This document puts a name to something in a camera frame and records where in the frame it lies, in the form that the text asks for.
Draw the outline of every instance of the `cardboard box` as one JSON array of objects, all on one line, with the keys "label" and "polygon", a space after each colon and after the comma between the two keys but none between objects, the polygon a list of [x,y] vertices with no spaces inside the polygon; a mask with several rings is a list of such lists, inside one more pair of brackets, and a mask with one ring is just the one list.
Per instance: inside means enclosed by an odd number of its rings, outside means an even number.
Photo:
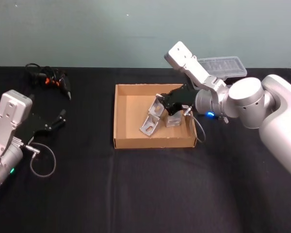
[{"label": "cardboard box", "polygon": [[118,84],[115,87],[113,141],[123,148],[195,147],[196,129],[191,117],[183,117],[181,125],[166,128],[164,123],[151,137],[139,128],[157,93],[168,93],[181,84]]}]

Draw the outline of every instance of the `clear plastic container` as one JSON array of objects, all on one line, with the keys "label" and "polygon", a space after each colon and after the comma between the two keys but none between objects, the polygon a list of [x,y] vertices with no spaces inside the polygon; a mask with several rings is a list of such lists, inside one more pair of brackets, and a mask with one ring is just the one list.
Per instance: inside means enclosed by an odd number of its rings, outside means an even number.
[{"label": "clear plastic container", "polygon": [[[236,56],[201,58],[198,62],[210,75],[222,80],[247,76],[246,68]],[[199,89],[194,83],[192,84],[194,89]]]}]

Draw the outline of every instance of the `black tablecloth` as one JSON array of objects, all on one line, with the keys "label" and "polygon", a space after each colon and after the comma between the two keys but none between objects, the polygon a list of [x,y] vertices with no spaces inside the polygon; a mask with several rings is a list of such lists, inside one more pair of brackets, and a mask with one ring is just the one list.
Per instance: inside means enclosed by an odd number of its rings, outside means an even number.
[{"label": "black tablecloth", "polygon": [[[48,141],[57,157],[49,179],[25,155],[0,188],[0,233],[291,233],[291,175],[257,130],[238,119],[201,119],[205,144],[194,149],[115,150],[116,83],[186,83],[172,69],[67,68],[72,101],[58,90],[30,89],[22,68],[0,68],[0,96],[35,94],[32,111],[47,120],[67,110]],[[248,69],[249,76],[291,69]]]}]

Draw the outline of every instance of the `gray cable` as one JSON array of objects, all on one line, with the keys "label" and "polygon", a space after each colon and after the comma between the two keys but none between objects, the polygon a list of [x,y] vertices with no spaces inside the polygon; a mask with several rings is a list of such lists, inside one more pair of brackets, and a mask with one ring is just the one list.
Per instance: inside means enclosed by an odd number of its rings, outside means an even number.
[{"label": "gray cable", "polygon": [[54,168],[53,168],[53,170],[52,170],[49,174],[47,174],[47,175],[40,175],[40,174],[36,173],[36,172],[34,171],[33,167],[32,167],[32,163],[33,163],[33,160],[34,160],[34,158],[35,158],[35,156],[33,156],[33,157],[31,158],[31,160],[30,160],[30,170],[32,171],[32,173],[33,173],[34,175],[36,175],[37,177],[40,177],[40,178],[46,178],[46,177],[51,176],[51,175],[55,172],[55,169],[56,169],[56,157],[55,157],[54,152],[53,152],[53,151],[52,151],[48,146],[46,146],[46,145],[44,145],[44,144],[42,144],[42,143],[31,142],[30,145],[32,145],[32,144],[36,144],[36,145],[39,145],[39,146],[45,147],[46,149],[48,149],[48,150],[51,152],[51,154],[52,154],[52,156],[53,156],[53,159],[54,159]]},{"label": "gray cable", "polygon": [[200,142],[200,143],[204,143],[206,141],[206,134],[205,134],[205,131],[204,131],[204,128],[202,127],[202,125],[199,123],[199,121],[193,116],[193,114],[189,113],[188,116],[191,116],[195,122],[198,124],[200,130],[203,132],[203,136],[204,136],[204,140],[200,140],[198,137],[197,137],[197,140]]}]

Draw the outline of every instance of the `blue led light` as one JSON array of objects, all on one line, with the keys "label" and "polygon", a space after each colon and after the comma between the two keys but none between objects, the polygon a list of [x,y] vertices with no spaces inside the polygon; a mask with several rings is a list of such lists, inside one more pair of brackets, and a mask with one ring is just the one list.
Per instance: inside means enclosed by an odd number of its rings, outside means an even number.
[{"label": "blue led light", "polygon": [[208,116],[209,118],[214,118],[214,113],[213,112],[206,112],[206,116]]}]

